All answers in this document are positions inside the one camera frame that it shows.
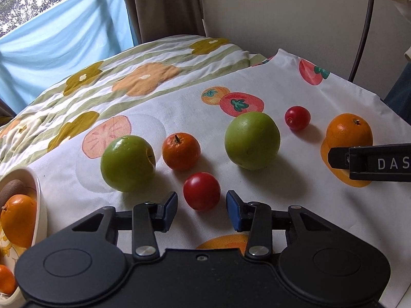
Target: curtain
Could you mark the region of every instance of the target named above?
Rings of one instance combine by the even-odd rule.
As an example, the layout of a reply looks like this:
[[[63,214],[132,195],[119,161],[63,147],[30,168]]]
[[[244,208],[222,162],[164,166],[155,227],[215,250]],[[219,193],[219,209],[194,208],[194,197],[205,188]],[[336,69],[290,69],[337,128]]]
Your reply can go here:
[[[0,98],[20,112],[51,85],[132,46],[124,0],[63,0],[0,38]]]
[[[125,0],[140,43],[174,35],[205,36],[201,0]]]

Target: black cable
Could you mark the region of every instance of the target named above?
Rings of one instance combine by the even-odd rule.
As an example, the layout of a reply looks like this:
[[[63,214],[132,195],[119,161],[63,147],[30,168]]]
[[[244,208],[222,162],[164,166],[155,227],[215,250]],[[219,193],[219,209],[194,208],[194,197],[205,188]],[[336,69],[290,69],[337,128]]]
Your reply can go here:
[[[353,82],[356,77],[358,66],[362,58],[362,53],[364,52],[365,42],[367,41],[369,26],[371,24],[372,10],[374,8],[374,0],[368,0],[367,14],[365,15],[364,28],[362,30],[362,36],[360,40],[360,46],[358,46],[357,56],[354,61],[353,69],[351,69],[350,77],[348,81]]]

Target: apple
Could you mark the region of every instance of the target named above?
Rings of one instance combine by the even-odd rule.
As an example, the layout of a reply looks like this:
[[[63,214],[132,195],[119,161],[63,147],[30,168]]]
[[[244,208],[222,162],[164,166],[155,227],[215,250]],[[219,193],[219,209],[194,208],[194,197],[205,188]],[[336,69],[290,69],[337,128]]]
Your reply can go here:
[[[228,157],[248,170],[265,168],[280,147],[280,132],[270,116],[263,112],[246,112],[228,126],[224,145]]]
[[[100,170],[112,188],[122,192],[138,190],[154,177],[153,148],[139,136],[119,137],[104,151]]]

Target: green stripe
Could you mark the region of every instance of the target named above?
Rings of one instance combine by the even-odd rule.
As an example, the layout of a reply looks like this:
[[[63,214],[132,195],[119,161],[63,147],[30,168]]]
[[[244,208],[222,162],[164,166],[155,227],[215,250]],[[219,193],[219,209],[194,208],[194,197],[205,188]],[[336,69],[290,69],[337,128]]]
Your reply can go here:
[[[257,53],[256,55],[254,55],[254,56],[251,57],[251,59],[250,59],[250,65],[253,66],[253,65],[256,65],[256,64],[258,64],[258,63],[261,63],[261,62],[263,62],[263,61],[265,61],[265,60],[267,60],[267,58],[266,58],[264,55]]]
[[[11,169],[8,169],[5,173],[13,170],[14,168],[20,167],[22,165],[29,165],[30,163],[33,163],[34,161],[38,160],[43,155],[46,155],[46,153],[47,153],[46,149],[36,151],[33,154],[30,154],[28,157],[26,157],[23,161],[19,162],[17,165],[14,165]]]
[[[163,44],[168,44],[168,43],[180,43],[180,42],[183,43],[183,42],[192,41],[192,40],[195,40],[195,39],[196,39],[196,38],[185,38],[185,39],[178,38],[178,39],[173,40],[173,41],[155,41],[155,42],[150,42],[150,43],[146,43],[146,44],[140,44],[140,45],[138,45],[138,46],[132,47],[132,48],[130,48],[130,49],[124,51],[124,52],[121,52],[121,53],[119,53],[119,54],[117,54],[117,55],[115,55],[115,56],[113,56],[113,57],[110,57],[110,58],[104,60],[103,63],[102,63],[102,65],[100,66],[100,69],[102,69],[103,67],[109,65],[109,64],[112,63],[112,62],[117,62],[117,61],[119,61],[119,60],[121,60],[121,59],[127,58],[128,56],[131,56],[131,55],[133,55],[133,54],[141,53],[141,52],[143,52],[143,51],[145,51],[145,50],[151,50],[151,49],[153,49],[153,48],[155,48],[155,47],[158,47],[158,46],[161,46],[161,45],[163,45]],[[68,77],[70,77],[70,75],[67,76],[67,77],[65,77],[65,78],[63,78],[61,81],[57,82],[56,84],[62,82],[63,80],[67,79]],[[65,87],[66,87],[66,84],[63,83],[63,84],[61,84],[60,86],[58,86],[58,87],[56,87],[56,88],[52,88],[52,89],[46,91],[45,93],[43,93],[42,95],[40,95],[39,97],[37,97],[37,98],[30,104],[30,106],[31,106],[31,105],[35,105],[35,104],[42,103],[42,102],[48,100],[48,99],[49,99],[50,97],[52,97],[53,95],[56,95],[56,94],[58,94],[58,93],[62,93]]]
[[[218,53],[218,54],[216,54],[216,55],[214,55],[214,56],[211,56],[210,58],[205,59],[205,60],[199,62],[199,63],[196,64],[196,65],[192,65],[192,66],[187,66],[187,67],[185,67],[185,68],[181,68],[182,71],[180,72],[179,75],[187,75],[187,74],[191,73],[193,70],[195,70],[195,71],[201,70],[201,69],[203,69],[204,67],[206,67],[207,65],[209,65],[209,64],[211,64],[211,63],[213,63],[213,62],[215,62],[215,61],[220,61],[220,60],[222,60],[225,56],[231,54],[232,52],[238,51],[238,50],[241,50],[238,46],[235,46],[235,45],[230,46],[229,48],[225,49],[224,51],[221,51],[220,53]],[[168,63],[168,64],[178,63],[178,62],[181,62],[181,60],[184,60],[184,58],[186,58],[186,55],[185,55],[185,54],[182,55],[182,56],[175,56],[175,57],[172,57],[172,58],[168,58],[168,59],[167,59],[167,63]],[[92,87],[91,89],[89,89],[89,90],[87,90],[85,93],[83,93],[81,96],[76,97],[76,98],[72,98],[72,100],[70,101],[70,103],[67,103],[67,105],[64,107],[64,109],[62,109],[61,111],[56,112],[56,113],[54,114],[54,117],[53,117],[53,118],[60,117],[60,116],[62,116],[62,115],[64,115],[64,114],[66,114],[72,105],[74,105],[74,104],[76,104],[76,103],[84,100],[84,98],[92,97],[93,95],[95,95],[96,93],[98,93],[98,92],[99,92],[100,90],[102,90],[103,88],[112,86],[112,84],[114,84],[115,82],[117,82],[117,81],[120,80],[120,79],[123,79],[125,76],[126,76],[126,75],[123,75],[123,76],[120,76],[120,77],[118,77],[118,78],[115,78],[115,79],[111,80],[110,82],[104,83],[103,85],[101,85],[101,86],[99,86],[99,87]],[[39,142],[39,141],[42,141],[42,140],[44,140],[44,139],[48,139],[48,138],[50,138],[50,137],[52,137],[52,136],[57,135],[58,131],[59,131],[60,128],[63,126],[63,124],[64,124],[65,122],[69,121],[71,118],[77,116],[79,113],[86,112],[87,110],[95,107],[95,106],[96,106],[96,103],[97,103],[97,105],[100,105],[100,104],[107,103],[109,100],[113,100],[113,99],[119,98],[119,97],[123,96],[123,95],[125,94],[125,92],[126,92],[126,91],[124,91],[123,93],[122,93],[122,92],[118,92],[118,91],[115,91],[115,92],[111,92],[111,91],[110,91],[108,94],[104,94],[104,95],[101,95],[101,96],[99,96],[99,97],[91,98],[90,100],[88,100],[88,101],[86,101],[85,103],[83,103],[80,107],[78,107],[78,108],[75,110],[75,112],[72,112],[71,114],[67,115],[67,116],[65,117],[63,123],[61,123],[61,124],[59,124],[59,125],[56,125],[55,127],[48,129],[46,132],[43,132],[43,133],[39,134],[39,135],[38,135],[39,138],[36,139],[35,142],[37,143],[37,142]]]
[[[100,114],[98,120],[111,118],[111,117],[115,116],[116,114],[119,114],[120,112],[122,112],[124,110],[130,109],[130,108],[132,108],[132,107],[134,107],[138,104],[144,103],[144,102],[146,102],[146,101],[148,101],[152,98],[164,95],[166,93],[171,93],[171,92],[176,91],[176,90],[187,88],[187,87],[192,86],[194,84],[202,83],[202,82],[205,82],[205,81],[210,81],[210,80],[213,80],[213,79],[218,78],[220,76],[223,76],[223,75],[238,71],[239,69],[244,69],[246,67],[249,67],[249,59],[242,59],[242,60],[238,61],[237,63],[235,63],[234,65],[222,67],[222,68],[218,69],[217,71],[215,71],[214,73],[207,74],[206,76],[204,76],[204,77],[202,77],[198,80],[195,80],[195,81],[192,81],[192,82],[189,82],[189,83],[185,83],[185,84],[182,84],[180,86],[173,87],[173,88],[161,90],[161,91],[158,91],[158,92],[155,92],[155,93],[151,94],[150,96],[147,96],[145,98],[140,98],[138,100],[131,100],[129,102],[122,102],[122,103],[114,104],[111,107],[109,107],[107,110],[103,111]]]
[[[153,57],[156,57],[156,56],[159,56],[159,58],[160,58],[160,56],[161,56],[162,54],[165,54],[165,53],[171,53],[171,52],[177,52],[177,51],[185,51],[185,50],[187,50],[187,47],[184,47],[184,48],[181,48],[181,49],[175,49],[175,48],[173,48],[173,49],[163,50],[163,51],[158,51],[158,52],[153,52],[153,53],[146,53],[146,54],[143,54],[143,55],[141,55],[141,56],[138,56],[138,57],[136,57],[136,58],[134,58],[134,59],[132,59],[132,60],[130,60],[130,61],[127,61],[127,62],[125,62],[125,63],[122,63],[121,65],[119,65],[119,66],[111,69],[110,71],[112,71],[112,73],[111,73],[110,75],[114,75],[114,74],[118,73],[119,71],[122,71],[122,70],[126,69],[127,67],[131,67],[131,66],[133,66],[133,65],[137,65],[137,64],[139,64],[139,63],[142,63],[143,61],[145,61],[145,60],[147,60],[147,59],[150,59],[150,58],[153,58]],[[185,54],[182,54],[182,55],[184,55],[184,56],[193,56],[191,53],[185,53]]]
[[[188,73],[192,72],[193,70],[200,70],[201,68],[204,68],[206,65],[209,65],[210,63],[212,63],[214,61],[221,60],[220,59],[221,57],[224,57],[224,56],[226,56],[226,55],[228,55],[228,54],[230,54],[230,53],[232,53],[236,50],[241,50],[241,49],[236,47],[236,46],[230,46],[228,49],[226,49],[226,50],[220,52],[219,54],[216,54],[216,55],[214,55],[214,56],[212,56],[212,57],[196,64],[196,65],[190,66],[188,68],[187,67],[182,68],[183,71],[180,73],[180,75],[188,74]],[[181,56],[174,57],[174,63],[178,62],[181,59],[182,59]],[[169,63],[172,62],[171,58],[167,59],[167,61]],[[216,71],[214,73],[211,73],[211,74],[208,74],[205,77],[200,78],[198,80],[195,80],[193,82],[189,82],[189,83],[186,83],[186,84],[183,84],[183,85],[180,85],[180,86],[176,86],[176,87],[173,87],[171,89],[165,89],[163,91],[158,91],[158,92],[156,92],[156,93],[154,93],[154,94],[152,94],[152,95],[150,95],[146,98],[140,98],[140,99],[134,100],[134,101],[114,104],[114,105],[111,106],[111,107],[113,107],[113,109],[112,109],[113,112],[115,112],[112,115],[115,115],[115,114],[117,114],[121,111],[124,111],[124,110],[128,109],[128,108],[131,108],[131,107],[133,107],[133,106],[135,106],[139,103],[145,102],[145,101],[147,101],[147,100],[149,100],[153,97],[157,97],[159,95],[162,95],[163,93],[169,93],[169,92],[172,92],[172,91],[175,91],[175,90],[178,90],[178,89],[182,89],[182,88],[185,88],[185,87],[193,85],[193,84],[208,81],[208,80],[211,80],[215,77],[225,75],[225,74],[230,73],[232,71],[237,71],[238,69],[242,69],[242,68],[245,68],[245,67],[248,67],[248,66],[249,66],[249,59],[242,59],[242,60],[238,61],[237,63],[235,63],[234,65],[229,65],[229,66],[226,66],[226,67],[222,67],[218,71]],[[56,118],[57,116],[61,116],[65,113],[67,113],[67,111],[69,110],[69,108],[73,104],[83,100],[84,98],[90,97],[90,95],[94,95],[99,90],[101,90],[102,88],[110,86],[115,81],[116,81],[116,79],[110,81],[109,83],[104,84],[103,86],[100,86],[100,87],[97,87],[97,88],[92,88],[92,89],[85,92],[82,96],[80,96],[78,98],[73,98],[73,101],[71,101],[70,104],[67,105],[63,110],[53,114],[53,119]],[[79,113],[86,112],[87,110],[95,107],[96,105],[101,105],[101,104],[109,102],[110,100],[117,99],[117,98],[123,96],[125,94],[125,92],[126,92],[126,90],[124,92],[123,91],[109,92],[108,94],[104,94],[104,95],[96,97],[96,98],[91,98],[90,100],[83,103],[79,108],[77,108],[75,112],[73,112],[73,113],[69,114],[67,117],[65,117],[64,121],[61,124],[58,124],[57,126],[55,126],[53,128],[49,128],[45,132],[42,132],[42,133],[38,134],[37,136],[33,136],[33,137],[30,137],[30,138],[24,140],[19,145],[19,147],[18,147],[19,150],[17,152],[14,152],[14,154],[10,154],[9,156],[7,156],[8,155],[7,154],[3,158],[2,162],[7,162],[12,157],[12,155],[21,154],[23,151],[25,151],[31,145],[35,145],[40,141],[43,141],[43,140],[46,140],[46,139],[51,138],[53,136],[56,136],[58,134],[59,130],[62,128],[62,126],[67,121],[69,121],[71,118],[79,115]],[[106,116],[108,114],[108,112],[110,112],[111,107],[108,108],[106,111],[104,111],[102,114],[104,114],[104,116]]]
[[[150,42],[150,43],[140,44],[138,46],[135,46],[133,48],[128,49],[127,51],[124,51],[122,53],[119,53],[119,54],[111,57],[111,58],[106,59],[104,61],[103,65],[107,66],[112,61],[118,61],[118,60],[124,59],[128,56],[131,56],[133,54],[141,53],[141,52],[147,51],[147,50],[152,50],[153,48],[156,48],[156,47],[164,45],[164,44],[183,43],[183,42],[187,42],[187,41],[193,41],[193,40],[196,40],[196,39],[198,39],[200,41],[203,38],[185,38],[185,39],[177,38],[173,41],[154,41],[154,42]]]

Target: patterned blanket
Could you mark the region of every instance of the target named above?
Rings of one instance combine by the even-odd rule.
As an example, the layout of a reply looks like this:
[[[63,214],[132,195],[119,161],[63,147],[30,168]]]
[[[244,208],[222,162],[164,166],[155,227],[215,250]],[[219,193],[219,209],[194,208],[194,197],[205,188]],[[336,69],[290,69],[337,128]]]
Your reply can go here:
[[[260,63],[225,38],[172,36],[98,61],[45,90],[0,129],[0,175],[153,97]]]

